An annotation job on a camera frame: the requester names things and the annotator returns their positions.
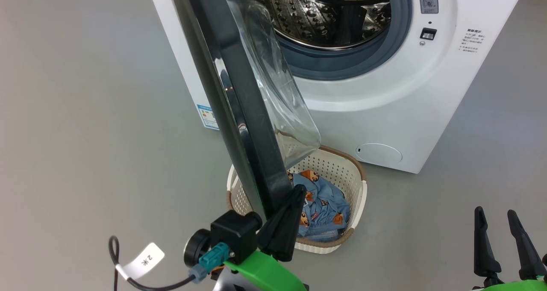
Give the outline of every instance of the white washing machine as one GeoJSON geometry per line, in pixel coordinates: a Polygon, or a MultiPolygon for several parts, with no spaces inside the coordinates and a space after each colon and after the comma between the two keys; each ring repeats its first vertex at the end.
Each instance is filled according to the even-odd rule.
{"type": "MultiPolygon", "coordinates": [[[[153,1],[199,117],[217,129],[176,4],[153,1]]],[[[322,143],[418,173],[518,0],[257,1],[322,143]]]]}

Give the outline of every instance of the door glass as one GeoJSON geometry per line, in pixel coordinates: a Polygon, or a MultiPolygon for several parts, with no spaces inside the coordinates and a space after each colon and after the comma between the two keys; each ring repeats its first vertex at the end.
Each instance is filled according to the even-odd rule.
{"type": "Polygon", "coordinates": [[[281,53],[268,9],[254,0],[227,2],[289,169],[320,147],[321,136],[281,53]]]}

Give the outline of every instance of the teal connector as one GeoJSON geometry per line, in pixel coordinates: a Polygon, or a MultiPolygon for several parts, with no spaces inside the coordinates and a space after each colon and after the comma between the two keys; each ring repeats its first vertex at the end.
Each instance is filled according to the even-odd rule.
{"type": "Polygon", "coordinates": [[[220,242],[201,256],[200,264],[207,270],[207,273],[210,273],[213,268],[221,266],[228,258],[230,258],[230,247],[220,242]]]}
{"type": "Polygon", "coordinates": [[[207,277],[215,267],[221,266],[226,260],[230,258],[230,247],[225,243],[220,242],[215,245],[211,250],[201,256],[199,263],[194,265],[188,271],[188,275],[193,275],[195,279],[194,283],[200,283],[207,277]]]}

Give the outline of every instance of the stainless steel drum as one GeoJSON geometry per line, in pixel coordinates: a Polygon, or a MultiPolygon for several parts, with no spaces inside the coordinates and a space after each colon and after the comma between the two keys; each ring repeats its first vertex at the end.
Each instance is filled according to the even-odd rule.
{"type": "Polygon", "coordinates": [[[257,0],[276,32],[297,44],[343,50],[375,38],[391,21],[389,0],[257,0]]]}

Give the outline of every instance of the white plastic basket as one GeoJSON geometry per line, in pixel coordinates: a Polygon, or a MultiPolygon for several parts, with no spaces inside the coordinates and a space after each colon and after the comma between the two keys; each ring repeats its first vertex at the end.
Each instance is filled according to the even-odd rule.
{"type": "MultiPolygon", "coordinates": [[[[289,169],[290,172],[302,172],[305,170],[313,170],[340,188],[350,204],[349,227],[338,240],[332,242],[314,242],[305,238],[297,239],[295,248],[299,250],[316,254],[328,254],[334,252],[334,250],[346,242],[357,227],[357,223],[359,223],[359,219],[361,219],[361,215],[363,214],[365,201],[367,201],[367,178],[361,164],[357,160],[346,153],[328,147],[321,147],[314,153],[311,153],[306,159],[300,161],[296,166],[289,169]]],[[[226,187],[228,190],[227,203],[229,209],[234,209],[241,215],[245,215],[253,210],[233,165],[228,174],[226,187]]]]}

